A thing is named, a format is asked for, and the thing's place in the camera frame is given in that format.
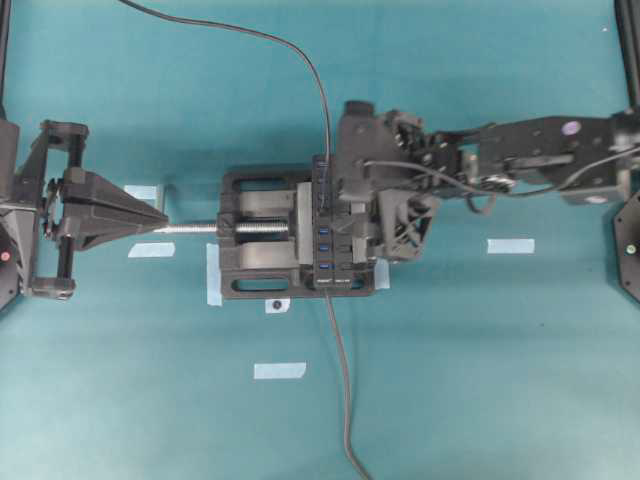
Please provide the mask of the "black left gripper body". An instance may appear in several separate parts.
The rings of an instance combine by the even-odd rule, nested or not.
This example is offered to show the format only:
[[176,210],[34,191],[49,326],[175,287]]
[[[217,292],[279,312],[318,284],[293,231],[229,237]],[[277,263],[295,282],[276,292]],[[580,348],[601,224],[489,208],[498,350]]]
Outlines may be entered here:
[[[68,155],[69,168],[80,167],[89,128],[84,124],[45,120],[31,145],[26,162],[14,177],[14,244],[20,292],[55,300],[69,299],[75,290],[72,279],[73,244],[57,238],[56,204],[61,195],[61,179],[45,180],[48,152],[57,149]],[[39,239],[58,245],[58,271],[54,277],[36,274]]]

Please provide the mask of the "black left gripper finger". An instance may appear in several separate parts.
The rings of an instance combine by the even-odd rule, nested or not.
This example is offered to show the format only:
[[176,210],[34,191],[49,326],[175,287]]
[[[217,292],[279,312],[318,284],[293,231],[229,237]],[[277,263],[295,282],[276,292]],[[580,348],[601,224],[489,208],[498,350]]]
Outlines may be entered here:
[[166,223],[167,216],[135,198],[102,176],[80,167],[67,168],[63,176],[62,200],[95,217],[127,223]]
[[69,238],[75,251],[86,251],[121,238],[150,233],[167,225],[167,217],[142,223],[70,217],[64,219],[59,227],[59,241]]

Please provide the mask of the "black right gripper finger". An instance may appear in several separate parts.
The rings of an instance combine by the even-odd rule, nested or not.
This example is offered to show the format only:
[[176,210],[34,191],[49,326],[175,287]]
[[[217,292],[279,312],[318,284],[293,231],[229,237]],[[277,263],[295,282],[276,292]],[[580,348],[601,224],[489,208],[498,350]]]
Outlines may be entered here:
[[339,212],[344,215],[369,213],[374,199],[373,180],[366,175],[341,173],[337,180]]
[[335,233],[351,238],[354,262],[369,262],[375,257],[369,253],[369,241],[379,237],[380,227],[366,207],[353,207],[348,214],[335,218],[331,226]]

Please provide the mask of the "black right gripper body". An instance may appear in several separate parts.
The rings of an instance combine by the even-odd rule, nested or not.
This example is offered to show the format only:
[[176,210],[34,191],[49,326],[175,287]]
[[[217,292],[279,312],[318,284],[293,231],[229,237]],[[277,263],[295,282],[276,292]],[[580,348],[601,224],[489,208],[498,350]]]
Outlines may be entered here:
[[338,127],[335,189],[341,173],[366,175],[374,183],[372,219],[380,235],[369,241],[369,253],[389,262],[419,258],[430,223],[440,206],[426,192],[428,179],[420,171],[404,168],[418,163],[414,154],[426,146],[421,119],[400,111],[373,116],[343,114]]

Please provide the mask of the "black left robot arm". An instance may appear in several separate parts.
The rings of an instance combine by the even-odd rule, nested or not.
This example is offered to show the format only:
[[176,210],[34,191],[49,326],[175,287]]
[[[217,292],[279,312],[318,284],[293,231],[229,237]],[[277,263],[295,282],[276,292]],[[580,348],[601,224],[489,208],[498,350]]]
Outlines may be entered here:
[[74,255],[168,225],[168,217],[82,166],[84,124],[46,120],[17,165],[19,128],[1,123],[1,305],[72,297]]

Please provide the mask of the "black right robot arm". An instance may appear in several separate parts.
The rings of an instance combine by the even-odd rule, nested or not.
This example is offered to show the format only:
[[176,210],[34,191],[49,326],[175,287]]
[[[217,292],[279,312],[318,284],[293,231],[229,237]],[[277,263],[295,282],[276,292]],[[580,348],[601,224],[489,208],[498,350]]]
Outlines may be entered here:
[[324,171],[332,238],[317,270],[333,287],[367,289],[379,261],[421,257],[445,201],[477,215],[499,199],[552,193],[574,205],[624,202],[638,164],[637,109],[430,132],[409,113],[349,101]]

